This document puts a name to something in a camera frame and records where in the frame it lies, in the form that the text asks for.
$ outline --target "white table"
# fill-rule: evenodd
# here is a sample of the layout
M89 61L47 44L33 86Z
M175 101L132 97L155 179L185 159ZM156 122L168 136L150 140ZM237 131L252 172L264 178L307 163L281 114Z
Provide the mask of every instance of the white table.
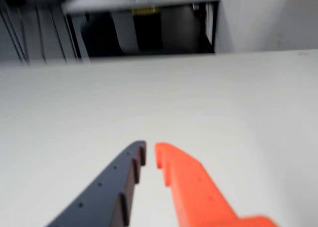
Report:
M177 226L154 143L202 162L236 213L317 226L318 50L0 68L0 226L41 227L148 142L132 227Z
M66 15L67 21L69 23L69 28L77 57L81 58L80 49L72 22L72 15L105 11L131 10L135 8L153 6L170 7L188 4L199 4L202 17L200 21L202 40L208 43L211 52L214 53L219 2L220 0L67 0L62 4L62 10L63 13ZM207 39L205 31L206 4L213 6L211 43Z
M62 9L65 14L130 10L149 6L174 6L219 0L67 0Z

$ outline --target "table leg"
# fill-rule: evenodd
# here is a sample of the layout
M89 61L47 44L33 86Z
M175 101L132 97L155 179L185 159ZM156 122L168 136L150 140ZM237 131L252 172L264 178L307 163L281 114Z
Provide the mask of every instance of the table leg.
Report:
M206 47L206 4L199 3L199 20L200 20L200 52L204 52Z
M74 44L75 51L76 51L76 56L77 56L78 59L81 59L80 47L79 47L79 43L78 43L78 40L77 40L77 37L76 37L76 34L75 34L75 29L74 29L74 25L73 25L73 21L72 21L72 16L71 15L66 15L66 19L67 19L67 22L69 24L69 28L70 28L73 44Z
M220 1L215 1L212 3L213 6L213 27L212 27L212 52L215 53L215 37L217 33L217 22L218 22L218 12L219 12Z

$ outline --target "black table frame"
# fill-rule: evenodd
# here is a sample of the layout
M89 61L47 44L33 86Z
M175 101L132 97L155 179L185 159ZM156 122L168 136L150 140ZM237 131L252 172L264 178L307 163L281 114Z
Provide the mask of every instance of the black table frame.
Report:
M162 6L165 8L169 7L180 7L180 6L187 6L187 5L193 5L193 4L199 4L199 12L200 12L200 43L201 46L207 46L209 51L211 53L215 53L215 39L216 39L216 31L217 31L217 20L218 20L218 13L219 13L219 4L220 0L216 1L207 1L207 2L199 2L199 3L189 3L189 4L178 4L173 6ZM212 42L210 43L209 39L206 35L206 5L211 5L213 9L213 27L212 27ZM77 59L81 59L81 53L80 53L80 47L79 42L77 40L72 15L67 14L65 15L65 20L68 24L69 32L71 34L72 38L72 45L73 49L75 51L75 55Z

